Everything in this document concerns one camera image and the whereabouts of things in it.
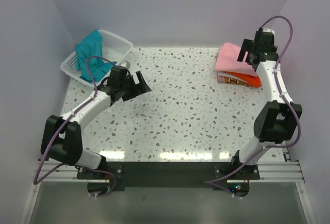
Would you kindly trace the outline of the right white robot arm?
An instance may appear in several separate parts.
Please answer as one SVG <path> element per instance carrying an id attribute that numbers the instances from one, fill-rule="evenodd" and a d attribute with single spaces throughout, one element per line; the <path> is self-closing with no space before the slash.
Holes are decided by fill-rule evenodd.
<path id="1" fill-rule="evenodd" d="M 284 148 L 283 142 L 301 130 L 302 106 L 286 89 L 274 40 L 273 30 L 260 28 L 254 39 L 244 39 L 238 55 L 237 60 L 252 66 L 260 78 L 266 103 L 254 121 L 254 136 L 232 158 L 229 171 L 235 179 L 243 178 L 270 148 Z"/>

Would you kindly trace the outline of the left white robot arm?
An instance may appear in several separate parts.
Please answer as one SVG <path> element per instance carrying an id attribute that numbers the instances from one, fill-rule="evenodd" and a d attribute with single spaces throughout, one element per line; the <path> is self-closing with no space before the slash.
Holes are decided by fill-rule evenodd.
<path id="1" fill-rule="evenodd" d="M 118 100 L 125 102 L 151 91 L 141 71 L 137 71 L 136 76 L 137 82 L 126 67 L 114 66 L 109 76 L 95 85 L 94 91 L 81 104 L 62 116 L 48 117 L 41 144 L 42 159 L 89 168 L 94 178 L 103 178 L 107 172 L 106 159 L 83 148 L 82 131 Z"/>

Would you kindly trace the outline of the pink t-shirt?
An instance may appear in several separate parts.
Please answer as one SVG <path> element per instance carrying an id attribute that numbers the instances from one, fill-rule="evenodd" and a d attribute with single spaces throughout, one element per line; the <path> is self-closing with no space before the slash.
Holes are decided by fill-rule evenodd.
<path id="1" fill-rule="evenodd" d="M 217 72 L 234 72 L 246 74 L 250 76 L 257 76 L 251 65 L 246 62 L 238 61 L 238 56 L 241 47 L 233 43 L 226 42 L 220 46 L 214 67 Z"/>

